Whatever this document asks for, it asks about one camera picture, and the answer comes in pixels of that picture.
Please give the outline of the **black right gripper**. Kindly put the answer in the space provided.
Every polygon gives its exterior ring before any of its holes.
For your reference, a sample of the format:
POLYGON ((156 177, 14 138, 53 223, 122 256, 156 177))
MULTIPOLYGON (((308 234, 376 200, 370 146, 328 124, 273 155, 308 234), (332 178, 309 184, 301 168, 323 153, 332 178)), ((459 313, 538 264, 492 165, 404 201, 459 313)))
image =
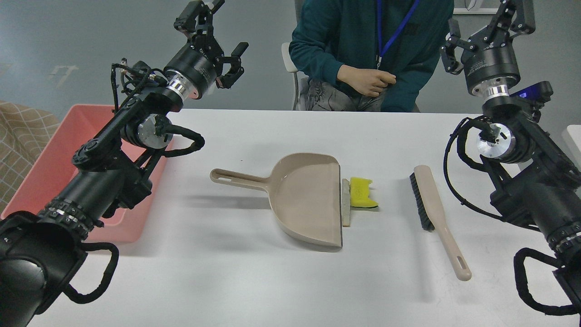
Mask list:
POLYGON ((502 0, 490 24, 473 33, 469 40, 461 39, 456 19, 448 19, 449 32, 440 47, 444 69, 450 74, 465 76, 468 93, 482 96, 485 84, 506 84, 510 89, 521 80, 512 41, 536 31, 535 8, 532 0, 502 0), (461 61, 456 48, 462 48, 461 61))

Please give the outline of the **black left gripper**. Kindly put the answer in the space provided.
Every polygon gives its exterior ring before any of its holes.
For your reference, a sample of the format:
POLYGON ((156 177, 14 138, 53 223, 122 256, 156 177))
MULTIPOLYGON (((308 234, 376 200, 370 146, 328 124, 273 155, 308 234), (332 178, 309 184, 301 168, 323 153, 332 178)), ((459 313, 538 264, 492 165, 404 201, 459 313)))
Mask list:
POLYGON ((164 67, 168 79, 167 89, 181 99, 201 99, 214 84, 219 89, 230 89, 243 75, 241 56, 248 48, 241 42, 231 52, 224 52, 213 37, 212 19, 225 4, 224 0, 193 0, 174 21, 174 29, 186 36, 188 41, 164 67), (223 66, 230 65, 226 73, 223 66))

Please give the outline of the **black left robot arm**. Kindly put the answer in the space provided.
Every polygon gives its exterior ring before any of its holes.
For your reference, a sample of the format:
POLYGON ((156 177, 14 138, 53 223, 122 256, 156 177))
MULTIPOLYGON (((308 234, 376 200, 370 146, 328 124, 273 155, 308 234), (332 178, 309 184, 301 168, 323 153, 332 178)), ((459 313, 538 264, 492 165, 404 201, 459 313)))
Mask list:
POLYGON ((111 66, 113 116, 71 158, 77 174, 39 213, 17 211, 1 221, 1 325, 25 327, 60 295, 77 304, 98 299, 118 265, 118 247, 88 243, 94 228, 119 208, 133 209, 152 194, 149 179, 162 158, 199 151, 205 139, 172 124, 186 99, 212 83, 229 89, 243 75, 239 43, 229 56, 212 19, 222 0, 193 0, 174 21, 187 41, 163 69, 144 62, 111 66))

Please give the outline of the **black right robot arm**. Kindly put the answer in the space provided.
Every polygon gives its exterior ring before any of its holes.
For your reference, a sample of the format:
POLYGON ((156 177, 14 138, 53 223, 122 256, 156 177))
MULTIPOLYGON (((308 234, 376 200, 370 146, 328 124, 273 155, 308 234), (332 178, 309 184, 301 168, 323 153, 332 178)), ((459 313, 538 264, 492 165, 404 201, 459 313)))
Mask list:
POLYGON ((443 159, 448 188, 466 207, 502 222, 541 232, 554 255, 522 248, 514 256, 517 293, 525 304, 546 315, 575 315, 580 303, 581 205, 576 191, 580 171, 539 126, 540 110, 553 90, 541 81, 520 91, 512 43, 535 31, 531 0, 502 0, 490 23, 466 40, 458 22, 448 21, 449 34, 440 47, 446 72, 463 73, 467 91, 482 97, 482 115, 465 118, 450 135, 443 159), (471 169, 485 172, 494 185, 488 213, 457 193, 448 176, 448 154, 457 155, 471 169), (553 275, 571 303, 548 306, 537 302, 528 288, 525 259, 554 267, 553 275))

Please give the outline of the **person's bare hand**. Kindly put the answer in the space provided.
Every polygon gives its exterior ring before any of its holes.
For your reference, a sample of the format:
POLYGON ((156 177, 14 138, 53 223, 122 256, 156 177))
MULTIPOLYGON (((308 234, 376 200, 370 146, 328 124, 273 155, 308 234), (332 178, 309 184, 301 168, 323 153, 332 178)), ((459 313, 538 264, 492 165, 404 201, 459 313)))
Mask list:
POLYGON ((396 83, 396 76, 378 69, 359 69, 343 64, 337 72, 337 81, 345 83, 363 96, 377 97, 396 83))

